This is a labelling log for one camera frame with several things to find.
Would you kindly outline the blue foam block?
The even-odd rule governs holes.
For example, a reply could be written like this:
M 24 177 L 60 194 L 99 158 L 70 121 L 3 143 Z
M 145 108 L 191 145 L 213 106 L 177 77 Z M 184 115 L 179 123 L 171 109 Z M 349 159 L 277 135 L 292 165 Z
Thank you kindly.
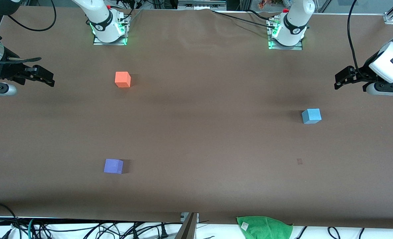
M 316 124 L 322 120 L 320 109 L 306 109 L 301 113 L 304 124 Z

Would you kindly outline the orange foam block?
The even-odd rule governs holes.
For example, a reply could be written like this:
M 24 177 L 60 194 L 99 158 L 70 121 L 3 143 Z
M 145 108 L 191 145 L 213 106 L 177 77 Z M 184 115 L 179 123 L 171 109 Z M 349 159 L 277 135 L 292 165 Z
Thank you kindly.
M 117 71 L 115 73 L 114 82 L 118 88 L 130 88 L 131 87 L 131 76 L 126 71 Z

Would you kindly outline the purple foam block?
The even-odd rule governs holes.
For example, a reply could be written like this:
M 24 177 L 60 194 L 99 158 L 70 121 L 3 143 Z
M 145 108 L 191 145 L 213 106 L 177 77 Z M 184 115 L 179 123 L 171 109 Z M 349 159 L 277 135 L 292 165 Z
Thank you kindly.
M 124 162 L 120 159 L 106 159 L 103 172 L 110 174 L 122 174 Z

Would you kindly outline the orange toy pile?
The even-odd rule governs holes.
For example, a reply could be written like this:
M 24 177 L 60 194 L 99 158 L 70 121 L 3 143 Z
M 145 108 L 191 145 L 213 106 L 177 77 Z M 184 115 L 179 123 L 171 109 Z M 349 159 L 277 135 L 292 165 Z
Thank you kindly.
M 257 7 L 260 10 L 271 8 L 288 9 L 292 6 L 293 0 L 257 0 Z

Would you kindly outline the brown table cover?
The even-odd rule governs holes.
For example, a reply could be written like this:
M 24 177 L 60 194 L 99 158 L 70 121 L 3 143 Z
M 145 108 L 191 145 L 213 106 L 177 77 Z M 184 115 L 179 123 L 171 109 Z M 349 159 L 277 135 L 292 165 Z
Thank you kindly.
M 352 64 L 345 15 L 313 15 L 303 50 L 210 10 L 143 10 L 126 46 L 93 45 L 85 21 L 1 21 L 3 44 L 55 80 L 0 96 L 0 203 L 18 217 L 393 228 L 393 97 L 334 89 Z

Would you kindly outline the green cloth with label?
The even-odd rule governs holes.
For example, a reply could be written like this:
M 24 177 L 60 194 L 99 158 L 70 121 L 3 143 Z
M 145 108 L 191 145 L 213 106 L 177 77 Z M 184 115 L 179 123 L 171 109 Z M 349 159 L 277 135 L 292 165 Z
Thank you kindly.
M 237 223 L 245 239 L 290 239 L 293 224 L 266 216 L 241 216 Z

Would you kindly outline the white socket box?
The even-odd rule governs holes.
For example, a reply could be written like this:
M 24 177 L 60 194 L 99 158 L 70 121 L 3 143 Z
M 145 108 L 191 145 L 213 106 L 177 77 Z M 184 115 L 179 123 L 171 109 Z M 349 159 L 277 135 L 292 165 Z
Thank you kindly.
M 189 212 L 181 212 L 180 214 L 180 222 L 184 223 L 185 220 L 187 219 L 187 217 L 190 215 L 191 213 Z M 196 222 L 199 223 L 199 213 L 195 213 L 196 215 Z

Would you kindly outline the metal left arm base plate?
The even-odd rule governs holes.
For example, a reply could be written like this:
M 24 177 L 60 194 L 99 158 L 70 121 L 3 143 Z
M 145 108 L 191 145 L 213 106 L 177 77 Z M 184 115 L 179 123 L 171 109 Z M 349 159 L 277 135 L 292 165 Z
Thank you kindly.
M 280 30 L 279 19 L 269 18 L 266 20 L 267 27 L 267 35 L 268 35 L 268 46 L 269 49 L 277 49 L 277 50 L 303 50 L 302 40 L 294 46 L 286 46 L 278 42 L 274 36 Z

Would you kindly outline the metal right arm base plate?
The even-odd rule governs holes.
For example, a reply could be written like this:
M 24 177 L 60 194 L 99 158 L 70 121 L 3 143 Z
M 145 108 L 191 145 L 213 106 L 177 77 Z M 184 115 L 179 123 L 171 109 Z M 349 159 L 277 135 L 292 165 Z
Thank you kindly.
M 110 9 L 106 20 L 89 22 L 94 34 L 94 45 L 127 45 L 130 30 L 130 15 Z

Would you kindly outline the aluminium frame with sockets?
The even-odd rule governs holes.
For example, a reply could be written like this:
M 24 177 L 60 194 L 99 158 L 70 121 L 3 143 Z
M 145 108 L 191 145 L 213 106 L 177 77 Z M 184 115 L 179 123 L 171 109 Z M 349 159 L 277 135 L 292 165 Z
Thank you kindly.
M 178 10 L 227 10 L 226 0 L 177 0 Z

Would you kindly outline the grey metal post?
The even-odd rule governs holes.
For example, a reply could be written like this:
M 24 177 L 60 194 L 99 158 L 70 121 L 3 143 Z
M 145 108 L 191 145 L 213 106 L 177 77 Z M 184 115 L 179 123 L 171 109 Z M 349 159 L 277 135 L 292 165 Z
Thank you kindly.
M 196 239 L 196 215 L 192 212 L 184 223 L 182 223 L 178 233 L 175 235 L 174 239 Z

